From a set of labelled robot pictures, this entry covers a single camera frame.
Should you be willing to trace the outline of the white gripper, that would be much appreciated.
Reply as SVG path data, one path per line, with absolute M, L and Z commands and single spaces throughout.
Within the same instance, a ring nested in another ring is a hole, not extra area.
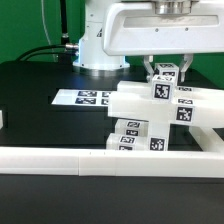
M 143 57 L 146 80 L 154 75 L 153 55 L 184 54 L 180 81 L 194 53 L 224 52 L 224 0 L 198 0 L 188 14 L 158 14 L 153 2 L 112 4 L 105 14 L 102 48 L 110 56 Z

